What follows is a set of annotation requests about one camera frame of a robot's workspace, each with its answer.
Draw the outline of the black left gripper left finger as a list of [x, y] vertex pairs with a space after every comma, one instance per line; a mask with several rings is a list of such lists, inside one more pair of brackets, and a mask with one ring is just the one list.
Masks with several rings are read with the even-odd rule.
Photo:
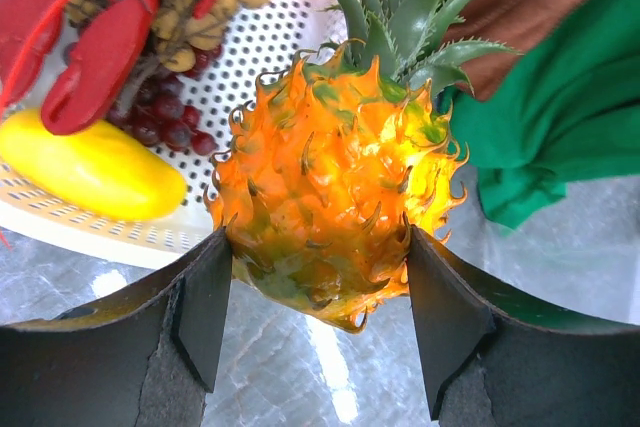
[[2, 425], [201, 425], [230, 281], [231, 250], [218, 229], [106, 297], [2, 326]]

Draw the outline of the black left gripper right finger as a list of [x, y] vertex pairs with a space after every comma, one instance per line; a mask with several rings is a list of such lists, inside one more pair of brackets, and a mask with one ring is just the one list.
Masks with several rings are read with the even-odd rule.
[[639, 329], [549, 303], [412, 232], [409, 287], [442, 426], [635, 426]]

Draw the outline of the orange plastic pineapple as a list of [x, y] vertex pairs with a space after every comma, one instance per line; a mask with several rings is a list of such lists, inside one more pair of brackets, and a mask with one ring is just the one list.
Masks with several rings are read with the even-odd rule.
[[464, 64], [505, 50], [447, 41], [471, 0], [335, 0], [347, 38], [322, 63], [300, 50], [229, 116], [208, 205], [233, 276], [349, 333], [409, 292], [412, 231], [443, 227], [466, 163], [435, 99]]

